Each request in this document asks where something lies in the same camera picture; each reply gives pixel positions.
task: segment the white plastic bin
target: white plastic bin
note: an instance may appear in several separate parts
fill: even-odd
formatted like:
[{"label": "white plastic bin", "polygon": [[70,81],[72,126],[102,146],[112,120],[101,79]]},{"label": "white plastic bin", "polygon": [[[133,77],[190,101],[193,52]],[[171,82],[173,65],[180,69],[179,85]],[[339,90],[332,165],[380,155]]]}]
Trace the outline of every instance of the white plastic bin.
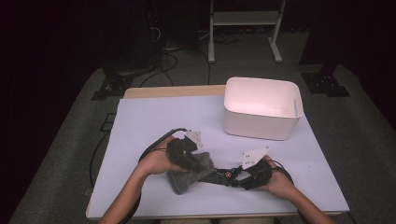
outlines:
[{"label": "white plastic bin", "polygon": [[224,131],[233,135],[286,140],[303,115],[296,84],[253,77],[228,79]]}]

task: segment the hand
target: hand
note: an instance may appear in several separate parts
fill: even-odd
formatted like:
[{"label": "hand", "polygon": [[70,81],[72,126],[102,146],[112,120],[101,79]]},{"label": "hand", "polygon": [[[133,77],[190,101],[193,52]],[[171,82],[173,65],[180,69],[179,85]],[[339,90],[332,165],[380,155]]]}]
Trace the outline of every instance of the hand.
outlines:
[{"label": "hand", "polygon": [[[264,160],[268,161],[271,167],[275,168],[276,165],[269,156],[264,156]],[[267,190],[277,197],[289,199],[297,190],[288,178],[280,171],[274,170],[272,177],[267,185],[259,187],[259,189]]]},{"label": "hand", "polygon": [[169,136],[156,146],[141,162],[136,166],[136,170],[145,175],[159,175],[167,171],[187,172],[187,170],[173,164],[166,153],[167,145],[175,139]]}]

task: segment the person's right hand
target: person's right hand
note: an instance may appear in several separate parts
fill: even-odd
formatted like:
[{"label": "person's right hand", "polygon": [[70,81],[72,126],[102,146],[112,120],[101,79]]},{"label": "person's right hand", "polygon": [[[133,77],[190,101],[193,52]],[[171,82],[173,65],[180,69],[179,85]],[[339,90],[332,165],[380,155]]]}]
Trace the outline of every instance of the person's right hand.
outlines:
[{"label": "person's right hand", "polygon": [[[275,163],[269,156],[264,156],[263,160],[268,161],[271,167],[276,167]],[[290,199],[290,197],[292,197],[292,195],[297,190],[297,188],[295,188],[294,185],[288,180],[286,175],[278,170],[274,170],[268,184],[259,187],[259,189],[267,190],[275,196],[284,199]]]}]

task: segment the dark floor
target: dark floor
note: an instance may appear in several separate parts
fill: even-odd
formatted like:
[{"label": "dark floor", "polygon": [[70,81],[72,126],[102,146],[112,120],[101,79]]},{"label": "dark floor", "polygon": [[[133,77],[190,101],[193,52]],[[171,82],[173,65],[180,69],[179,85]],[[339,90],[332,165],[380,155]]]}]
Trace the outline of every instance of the dark floor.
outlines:
[{"label": "dark floor", "polygon": [[[312,94],[301,76],[317,72],[320,66],[298,65],[308,33],[281,33],[278,37],[283,63],[275,63],[266,37],[245,35],[231,45],[216,45],[216,62],[208,64],[194,50],[173,53],[177,66],[169,76],[176,86],[225,84],[229,77],[264,77],[296,83],[303,98],[304,112],[323,153],[343,191],[350,214],[359,224],[394,223],[396,207],[396,132],[390,127],[361,88],[359,80],[342,65],[334,72],[350,97]],[[207,52],[206,40],[202,52]],[[163,57],[163,67],[174,58]],[[138,87],[149,75],[137,77]],[[10,223],[94,223],[85,218],[92,187],[90,161],[95,147],[105,135],[100,127],[108,113],[116,113],[120,97],[92,101],[105,80],[101,69],[92,74],[71,108],[62,128],[40,166]],[[169,86],[164,75],[149,79],[145,87]],[[96,177],[108,137],[93,160]],[[347,214],[335,219],[353,223]],[[284,217],[282,223],[301,223]]]}]

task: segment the gray cloth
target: gray cloth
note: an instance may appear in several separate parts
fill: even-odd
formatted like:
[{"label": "gray cloth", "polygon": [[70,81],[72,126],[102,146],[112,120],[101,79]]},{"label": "gray cloth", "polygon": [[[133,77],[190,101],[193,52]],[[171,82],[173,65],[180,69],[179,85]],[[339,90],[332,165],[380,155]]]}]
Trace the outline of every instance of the gray cloth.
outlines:
[{"label": "gray cloth", "polygon": [[205,167],[203,171],[169,171],[166,173],[169,178],[169,182],[176,194],[182,194],[186,192],[191,184],[215,171],[215,166],[213,165],[213,161],[210,159],[210,154],[208,152],[194,154],[193,157]]}]

